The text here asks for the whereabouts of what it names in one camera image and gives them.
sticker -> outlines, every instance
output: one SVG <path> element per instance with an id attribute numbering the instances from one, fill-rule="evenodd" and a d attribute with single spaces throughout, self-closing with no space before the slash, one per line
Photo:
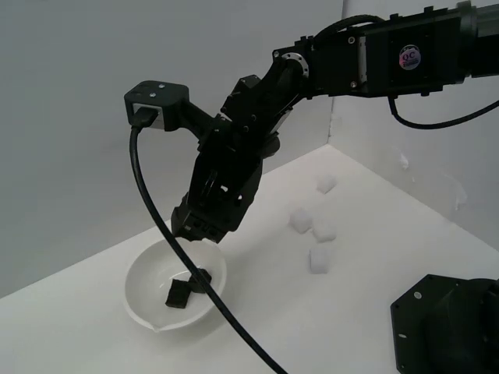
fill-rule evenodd
<path id="1" fill-rule="evenodd" d="M 398 54 L 398 64 L 404 70 L 413 70 L 421 63 L 421 53 L 414 44 L 406 45 Z"/>

white foam cube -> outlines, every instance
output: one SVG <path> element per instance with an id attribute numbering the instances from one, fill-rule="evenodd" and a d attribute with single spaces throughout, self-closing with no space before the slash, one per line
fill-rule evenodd
<path id="1" fill-rule="evenodd" d="M 329 248 L 318 245 L 310 250 L 310 272 L 327 274 L 329 271 Z"/>
<path id="2" fill-rule="evenodd" d="M 309 229 L 312 228 L 313 218 L 303 208 L 298 208 L 291 213 L 289 217 L 289 223 L 291 227 L 294 228 L 300 234 L 305 234 Z"/>
<path id="3" fill-rule="evenodd" d="M 317 181 L 317 191 L 321 191 L 324 195 L 331 191 L 338 184 L 338 180 L 333 175 L 323 175 Z"/>
<path id="4" fill-rule="evenodd" d="M 336 227 L 328 221 L 316 222 L 313 226 L 313 236 L 318 243 L 332 242 L 336 239 Z"/>

white wall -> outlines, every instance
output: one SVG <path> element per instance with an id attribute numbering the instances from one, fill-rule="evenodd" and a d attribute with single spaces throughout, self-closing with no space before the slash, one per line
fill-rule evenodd
<path id="1" fill-rule="evenodd" d="M 491 5 L 497 0 L 475 0 Z M 454 8 L 455 0 L 347 0 L 346 15 L 410 15 L 428 5 Z M 499 99 L 499 78 L 469 79 L 429 97 L 398 101 L 399 112 L 414 122 L 440 122 Z M 418 131 L 392 117 L 387 99 L 339 97 L 334 101 L 330 143 L 409 192 L 464 229 L 499 248 L 499 110 L 452 129 Z M 400 153 L 409 161 L 404 170 Z M 465 205 L 456 210 L 456 199 Z"/>
<path id="2" fill-rule="evenodd" d="M 237 79 L 263 76 L 274 48 L 315 34 L 342 0 L 3 0 L 0 3 L 0 297 L 153 224 L 129 167 L 123 94 L 183 83 L 214 115 Z M 331 100 L 297 106 L 275 168 L 327 142 Z M 140 138 L 144 174 L 169 218 L 196 140 Z"/>

black cable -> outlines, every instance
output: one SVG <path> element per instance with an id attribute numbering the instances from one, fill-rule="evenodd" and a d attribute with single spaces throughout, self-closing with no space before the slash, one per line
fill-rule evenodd
<path id="1" fill-rule="evenodd" d="M 358 16 L 353 16 L 345 19 L 341 19 L 336 23 L 326 27 L 321 32 L 319 32 L 313 38 L 313 46 L 318 49 L 324 44 L 326 44 L 327 40 L 332 37 L 337 32 L 351 26 L 359 25 L 361 23 L 378 23 L 383 22 L 384 19 L 378 16 L 370 16 L 367 14 L 361 14 Z"/>
<path id="2" fill-rule="evenodd" d="M 456 119 L 453 119 L 451 121 L 439 122 L 439 123 L 434 123 L 431 125 L 423 125 L 420 123 L 414 123 L 414 122 L 407 121 L 406 119 L 403 119 L 398 114 L 397 105 L 395 104 L 394 97 L 389 97 L 388 103 L 390 104 L 391 114 L 395 117 L 395 119 L 397 121 L 402 123 L 404 126 L 410 127 L 411 129 L 418 129 L 418 130 L 438 130 L 438 129 L 445 129 L 447 127 L 460 125 L 464 122 L 471 121 L 472 119 L 475 119 L 481 115 L 485 115 L 489 111 L 492 111 L 495 108 L 499 107 L 499 101 L 496 101 L 495 103 L 492 103 L 491 105 L 488 105 L 485 108 L 480 109 L 479 111 L 472 113 L 471 115 L 465 115 L 464 117 L 456 118 Z"/>
<path id="3" fill-rule="evenodd" d="M 239 336 L 255 351 L 255 353 L 277 374 L 287 374 L 286 371 L 276 362 L 274 359 L 251 337 L 251 335 L 244 330 L 244 327 L 239 323 L 239 321 L 232 315 L 231 311 L 227 308 L 224 302 L 217 295 L 215 290 L 210 286 L 210 284 L 204 279 L 201 272 L 197 269 L 196 265 L 189 258 L 189 256 L 182 249 L 180 244 L 175 239 L 175 236 L 166 227 L 163 218 L 156 209 L 149 192 L 147 191 L 146 184 L 143 180 L 142 171 L 140 170 L 139 154 L 137 153 L 137 139 L 140 131 L 145 126 L 133 125 L 132 132 L 130 134 L 130 160 L 132 161 L 133 176 L 139 188 L 140 195 L 144 203 L 146 204 L 147 210 L 149 210 L 150 216 L 153 218 L 154 223 L 159 228 L 159 231 L 163 234 L 168 244 L 172 247 L 175 254 L 180 258 L 182 263 L 186 266 L 187 270 L 193 275 L 194 279 L 200 284 L 201 288 L 206 292 L 211 301 L 218 308 L 220 313 L 225 317 L 227 322 L 232 326 L 232 328 L 239 334 Z"/>

